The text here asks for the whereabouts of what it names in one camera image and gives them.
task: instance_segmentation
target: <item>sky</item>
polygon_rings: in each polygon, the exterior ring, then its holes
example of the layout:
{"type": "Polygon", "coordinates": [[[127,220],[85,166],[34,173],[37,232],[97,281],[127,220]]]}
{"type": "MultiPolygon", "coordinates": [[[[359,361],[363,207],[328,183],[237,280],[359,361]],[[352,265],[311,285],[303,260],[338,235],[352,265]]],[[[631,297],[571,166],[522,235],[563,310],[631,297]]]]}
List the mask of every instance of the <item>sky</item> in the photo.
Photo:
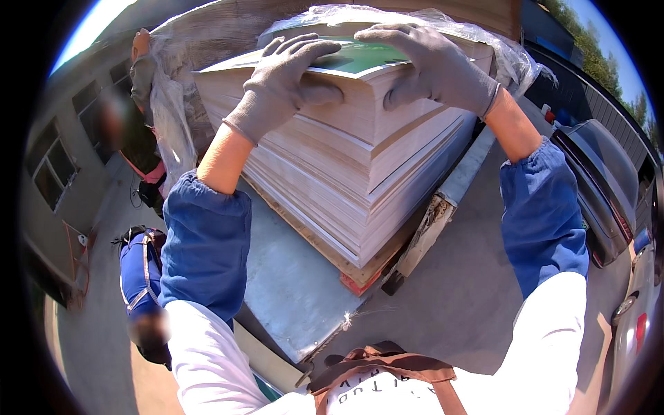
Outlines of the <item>sky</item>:
{"type": "Polygon", "coordinates": [[[76,28],[50,73],[52,74],[63,63],[90,47],[113,19],[128,5],[135,2],[136,0],[99,0],[76,28]]]}
{"type": "MultiPolygon", "coordinates": [[[[625,46],[611,28],[611,24],[597,10],[591,0],[565,0],[565,2],[576,11],[579,16],[579,23],[586,26],[588,21],[592,21],[600,35],[600,48],[604,57],[608,57],[609,51],[611,51],[618,60],[618,79],[623,90],[623,100],[625,102],[636,100],[641,91],[645,91],[645,86],[625,46]]],[[[648,116],[653,114],[652,107],[648,97],[648,116]]]]}

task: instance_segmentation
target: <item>window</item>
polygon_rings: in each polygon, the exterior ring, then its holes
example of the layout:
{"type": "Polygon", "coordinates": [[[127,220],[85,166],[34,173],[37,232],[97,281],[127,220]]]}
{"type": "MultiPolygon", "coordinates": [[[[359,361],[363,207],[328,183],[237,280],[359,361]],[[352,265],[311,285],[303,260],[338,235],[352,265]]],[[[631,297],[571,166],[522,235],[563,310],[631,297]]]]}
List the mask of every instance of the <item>window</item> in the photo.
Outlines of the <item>window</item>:
{"type": "Polygon", "coordinates": [[[25,166],[44,200],[55,211],[64,190],[76,176],[76,168],[64,149],[53,119],[25,155],[25,166]]]}
{"type": "Polygon", "coordinates": [[[97,84],[97,81],[92,81],[72,98],[72,104],[74,104],[74,110],[76,110],[78,119],[81,121],[81,124],[83,124],[83,128],[88,135],[92,148],[94,148],[94,151],[102,160],[102,163],[106,164],[113,153],[102,147],[99,139],[94,135],[94,128],[92,125],[94,103],[97,100],[97,95],[100,90],[101,88],[99,87],[99,84],[97,84]]]}
{"type": "Polygon", "coordinates": [[[131,68],[131,62],[129,59],[125,60],[121,64],[115,65],[111,68],[111,79],[113,83],[120,87],[121,90],[126,91],[131,95],[131,77],[129,76],[129,68],[131,68]]]}

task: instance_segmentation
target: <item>wooden pallet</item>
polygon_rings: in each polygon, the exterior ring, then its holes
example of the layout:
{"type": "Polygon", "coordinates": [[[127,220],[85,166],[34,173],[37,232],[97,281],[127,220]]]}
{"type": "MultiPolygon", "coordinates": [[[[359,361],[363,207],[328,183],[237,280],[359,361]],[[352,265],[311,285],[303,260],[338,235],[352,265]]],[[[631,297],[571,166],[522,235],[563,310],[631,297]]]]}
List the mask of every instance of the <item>wooden pallet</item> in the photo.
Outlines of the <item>wooden pallet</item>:
{"type": "Polygon", "coordinates": [[[267,192],[265,192],[255,181],[247,177],[244,172],[242,178],[258,193],[268,206],[277,212],[282,219],[286,221],[298,234],[305,238],[318,252],[320,252],[328,261],[339,269],[341,283],[353,294],[358,297],[373,284],[390,259],[407,244],[417,230],[418,225],[428,206],[429,200],[422,204],[416,212],[401,226],[394,236],[378,251],[376,255],[362,268],[352,265],[336,250],[332,249],[328,243],[318,237],[294,215],[288,212],[283,206],[275,201],[267,192]]]}

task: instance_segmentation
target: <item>white shirt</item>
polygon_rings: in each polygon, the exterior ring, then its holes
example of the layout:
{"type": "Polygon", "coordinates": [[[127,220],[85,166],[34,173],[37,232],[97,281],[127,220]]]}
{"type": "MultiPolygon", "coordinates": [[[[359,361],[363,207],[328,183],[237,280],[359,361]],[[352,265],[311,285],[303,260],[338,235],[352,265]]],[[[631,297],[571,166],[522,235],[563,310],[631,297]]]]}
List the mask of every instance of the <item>white shirt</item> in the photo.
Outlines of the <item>white shirt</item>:
{"type": "MultiPolygon", "coordinates": [[[[306,393],[289,393],[269,403],[232,331],[207,308],[177,300],[166,310],[173,375],[186,414],[315,414],[313,397],[306,393]]],[[[466,412],[567,413],[576,388],[585,311],[583,276],[561,272],[543,282],[522,304],[512,343],[493,376],[454,368],[452,386],[466,412]]],[[[430,384],[382,370],[351,376],[328,398],[330,415],[443,414],[430,384]]]]}

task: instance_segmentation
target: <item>hand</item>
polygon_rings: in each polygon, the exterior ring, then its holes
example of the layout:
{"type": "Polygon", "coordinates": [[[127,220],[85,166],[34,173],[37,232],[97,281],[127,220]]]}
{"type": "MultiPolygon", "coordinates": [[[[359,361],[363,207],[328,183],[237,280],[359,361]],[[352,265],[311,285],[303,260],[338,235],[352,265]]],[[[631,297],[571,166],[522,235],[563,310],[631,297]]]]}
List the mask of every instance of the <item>hand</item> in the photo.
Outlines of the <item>hand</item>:
{"type": "Polygon", "coordinates": [[[136,32],[133,37],[133,44],[131,45],[131,61],[135,62],[136,58],[147,54],[150,51],[150,32],[142,28],[140,32],[136,32]]]}
{"type": "Polygon", "coordinates": [[[336,86],[302,79],[314,60],[339,49],[339,42],[318,39],[316,33],[286,42],[284,37],[274,39],[244,83],[244,97],[224,123],[258,145],[263,135],[286,123],[304,105],[340,104],[343,94],[336,86]]]}
{"type": "Polygon", "coordinates": [[[496,97],[499,83],[490,78],[454,43],[429,26],[414,23],[373,25],[355,33],[358,41],[382,43],[406,55],[415,72],[401,79],[383,100],[392,111],[420,98],[476,113],[484,119],[496,97]]]}

